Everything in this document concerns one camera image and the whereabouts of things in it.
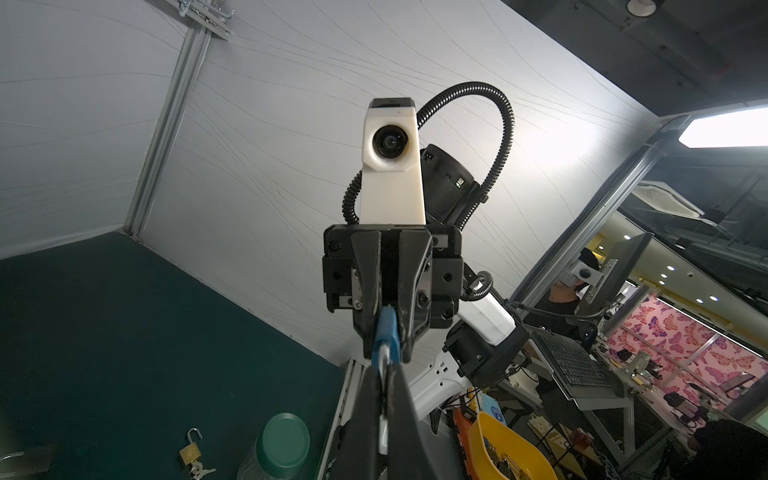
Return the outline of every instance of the orange bin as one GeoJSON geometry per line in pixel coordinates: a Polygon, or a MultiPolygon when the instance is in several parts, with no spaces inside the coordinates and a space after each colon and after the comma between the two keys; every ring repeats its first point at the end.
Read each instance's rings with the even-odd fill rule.
{"type": "Polygon", "coordinates": [[[504,453],[509,455],[509,458],[528,474],[531,480],[558,480],[544,454],[485,412],[478,414],[478,419],[469,429],[469,454],[472,457],[472,467],[479,477],[478,480],[507,480],[507,477],[491,462],[485,450],[483,437],[488,439],[499,455],[504,453]]]}

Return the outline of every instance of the silver key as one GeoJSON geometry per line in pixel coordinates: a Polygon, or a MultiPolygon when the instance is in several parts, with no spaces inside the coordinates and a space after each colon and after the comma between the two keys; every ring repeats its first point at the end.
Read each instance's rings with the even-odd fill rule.
{"type": "Polygon", "coordinates": [[[192,462],[191,467],[192,468],[190,469],[190,478],[192,478],[192,480],[200,480],[205,475],[208,475],[209,473],[213,473],[216,471],[215,468],[206,470],[205,468],[203,468],[203,464],[197,460],[192,462]]]}

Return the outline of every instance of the white camera housing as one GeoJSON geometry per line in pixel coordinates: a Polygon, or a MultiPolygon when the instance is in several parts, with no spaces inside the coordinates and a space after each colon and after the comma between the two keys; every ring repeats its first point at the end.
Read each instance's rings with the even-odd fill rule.
{"type": "Polygon", "coordinates": [[[375,98],[362,126],[361,224],[424,225],[424,190],[419,128],[410,98],[375,98]],[[374,136],[381,127],[400,127],[408,140],[395,158],[379,154],[374,136]]]}

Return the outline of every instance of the butterfly wallpaper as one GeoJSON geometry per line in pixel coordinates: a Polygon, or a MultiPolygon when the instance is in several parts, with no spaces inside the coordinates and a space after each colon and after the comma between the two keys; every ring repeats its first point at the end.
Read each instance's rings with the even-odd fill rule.
{"type": "MultiPolygon", "coordinates": [[[[664,391],[679,392],[696,405],[699,396],[687,385],[689,382],[714,389],[742,372],[751,373],[756,379],[768,372],[765,359],[667,305],[655,294],[649,295],[629,315],[608,339],[608,345],[613,355],[622,349],[633,353],[639,350],[648,352],[653,361],[664,367],[662,375],[667,380],[664,391]],[[712,335],[718,337],[707,350],[680,375],[671,377],[680,368],[680,364],[690,358],[712,335]]],[[[736,398],[738,393],[734,391],[730,395],[736,398]]]]}

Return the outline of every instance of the transparent container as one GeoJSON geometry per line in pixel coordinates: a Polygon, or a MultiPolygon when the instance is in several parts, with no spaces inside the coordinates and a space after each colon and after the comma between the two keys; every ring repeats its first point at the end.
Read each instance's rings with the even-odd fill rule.
{"type": "Polygon", "coordinates": [[[310,431],[293,413],[279,413],[266,423],[248,450],[237,480],[293,478],[310,451],[310,431]]]}

